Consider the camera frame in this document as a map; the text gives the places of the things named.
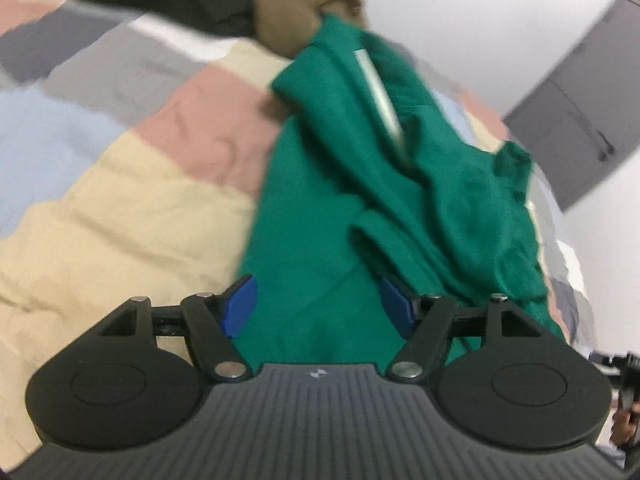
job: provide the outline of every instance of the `bed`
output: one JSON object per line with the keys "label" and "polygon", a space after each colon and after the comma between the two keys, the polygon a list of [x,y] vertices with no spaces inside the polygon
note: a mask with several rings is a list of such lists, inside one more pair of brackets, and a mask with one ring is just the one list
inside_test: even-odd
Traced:
{"label": "bed", "polygon": [[[489,108],[401,45],[465,142],[509,138]],[[153,13],[82,0],[0,0],[0,467],[39,445],[30,375],[131,296],[175,304],[235,279],[290,110],[290,63]],[[591,307],[540,168],[527,209],[548,309],[596,348]]]}

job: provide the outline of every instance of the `green towel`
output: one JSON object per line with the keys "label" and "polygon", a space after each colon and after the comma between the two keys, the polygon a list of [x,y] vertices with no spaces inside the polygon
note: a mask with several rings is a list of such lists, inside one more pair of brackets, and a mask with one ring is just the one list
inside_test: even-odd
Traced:
{"label": "green towel", "polygon": [[[402,151],[356,58],[363,49],[398,115]],[[258,281],[258,304],[235,343],[254,370],[384,370],[403,345],[378,295],[388,272],[467,305],[503,292],[562,337],[546,308],[521,147],[494,155],[465,144],[401,57],[335,16],[272,86],[298,112],[274,149],[241,267]],[[454,341],[449,361],[464,352]]]}

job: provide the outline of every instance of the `ridged black surface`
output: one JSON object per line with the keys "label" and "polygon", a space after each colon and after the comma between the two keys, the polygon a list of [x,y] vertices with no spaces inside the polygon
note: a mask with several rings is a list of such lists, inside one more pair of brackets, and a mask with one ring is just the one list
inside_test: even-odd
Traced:
{"label": "ridged black surface", "polygon": [[[47,444],[16,480],[618,480],[596,449],[519,455],[460,433],[417,386],[371,365],[265,365],[213,389],[148,446],[92,454]],[[505,424],[517,424],[505,421]]]}

